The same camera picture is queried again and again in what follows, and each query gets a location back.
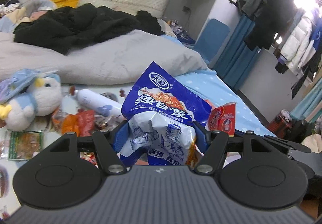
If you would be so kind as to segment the red snack packet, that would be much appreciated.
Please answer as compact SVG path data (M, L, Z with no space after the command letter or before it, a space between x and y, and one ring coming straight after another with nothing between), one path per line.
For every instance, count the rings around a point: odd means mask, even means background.
M229 102L222 106L213 107L208 118L206 128L209 131L221 131L230 137L235 133L236 102Z

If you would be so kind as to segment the blue spicy cabbage snack bag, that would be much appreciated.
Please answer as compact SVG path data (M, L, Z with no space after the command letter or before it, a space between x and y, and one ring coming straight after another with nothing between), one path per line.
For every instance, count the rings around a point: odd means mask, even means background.
M211 106L152 62L132 86L122 105L129 137L120 150L130 167L145 154L149 165L198 162L194 123L205 126Z

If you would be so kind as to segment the orange snack packet pile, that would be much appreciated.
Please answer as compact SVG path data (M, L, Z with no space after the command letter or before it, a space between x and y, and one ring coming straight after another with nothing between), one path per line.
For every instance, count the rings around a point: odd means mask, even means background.
M74 132L77 137L87 137L95 131L112 131L120 124L116 116L105 117L93 110L84 109L79 109L75 115L57 109L53 112L51 121L56 132L62 135Z

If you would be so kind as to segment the white cylindrical bottle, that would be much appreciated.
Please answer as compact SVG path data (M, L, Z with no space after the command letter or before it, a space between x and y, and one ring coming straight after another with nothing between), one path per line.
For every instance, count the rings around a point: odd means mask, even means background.
M122 117L122 105L101 94L95 93L89 89L81 89L74 90L73 96L76 97L81 106L94 110L102 116Z

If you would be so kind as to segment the grey duvet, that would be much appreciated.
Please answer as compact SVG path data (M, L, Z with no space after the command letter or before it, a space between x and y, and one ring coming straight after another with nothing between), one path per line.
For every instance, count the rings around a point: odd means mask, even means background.
M56 71L62 83L119 85L135 82L152 62L172 76L207 69L198 52L139 30L72 50L66 56L51 49L14 42L13 35L1 33L1 79L28 68Z

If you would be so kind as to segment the blue curtain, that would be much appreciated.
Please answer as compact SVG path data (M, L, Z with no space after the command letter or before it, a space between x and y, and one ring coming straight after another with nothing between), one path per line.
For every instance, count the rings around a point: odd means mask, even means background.
M213 69L226 85L239 90L259 57L259 48L251 51L244 38L252 31L255 22L242 15L228 43Z

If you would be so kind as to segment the green framed snack packet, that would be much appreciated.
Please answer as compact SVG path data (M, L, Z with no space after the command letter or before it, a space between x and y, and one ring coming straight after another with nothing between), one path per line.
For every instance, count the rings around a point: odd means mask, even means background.
M4 156L9 160L30 160L43 150L43 138L43 131L7 130Z

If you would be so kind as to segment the penguin plush toy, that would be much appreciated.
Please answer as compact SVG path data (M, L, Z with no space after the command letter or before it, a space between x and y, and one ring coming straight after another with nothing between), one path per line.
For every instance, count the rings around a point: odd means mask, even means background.
M54 112L63 98L57 71L22 69L1 81L1 122L24 131L35 119Z

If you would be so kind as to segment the bedside tray with bottles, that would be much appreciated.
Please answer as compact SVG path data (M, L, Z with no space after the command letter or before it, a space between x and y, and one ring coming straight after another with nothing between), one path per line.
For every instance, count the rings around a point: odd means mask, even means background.
M186 44L186 45L195 44L195 40L190 37L188 32L181 25L179 25L177 21L168 20L166 23L170 26L172 32L175 34L176 38L182 44Z

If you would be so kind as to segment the small black garment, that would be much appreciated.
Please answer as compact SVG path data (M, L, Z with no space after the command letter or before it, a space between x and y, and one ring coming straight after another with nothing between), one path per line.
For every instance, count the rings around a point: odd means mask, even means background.
M162 31L162 28L158 22L158 19L153 17L149 12L140 10L136 13L135 16L136 20L138 21L137 29L161 36L164 35L165 33Z

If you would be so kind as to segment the black clothing heap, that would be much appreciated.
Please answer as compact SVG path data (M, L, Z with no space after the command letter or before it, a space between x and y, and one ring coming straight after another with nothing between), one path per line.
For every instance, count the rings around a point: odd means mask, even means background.
M71 49L101 43L139 27L140 22L133 15L87 3L77 8L49 10L35 21L20 23L14 31L14 42L67 55Z

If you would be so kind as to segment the hanging white puffer jacket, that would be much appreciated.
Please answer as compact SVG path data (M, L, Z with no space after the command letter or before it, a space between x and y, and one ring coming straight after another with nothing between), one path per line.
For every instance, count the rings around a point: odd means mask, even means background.
M304 13L281 49L284 62L292 72L298 70L300 60L310 41L313 23L313 14L309 12Z

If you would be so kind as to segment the hanging black jacket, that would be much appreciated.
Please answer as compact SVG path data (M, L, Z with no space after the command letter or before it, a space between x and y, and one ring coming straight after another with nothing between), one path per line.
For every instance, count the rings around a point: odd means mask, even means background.
M297 12L294 0L268 0L255 19L255 26L244 38L245 45L254 51L256 47L269 49L276 34L281 35L293 21Z

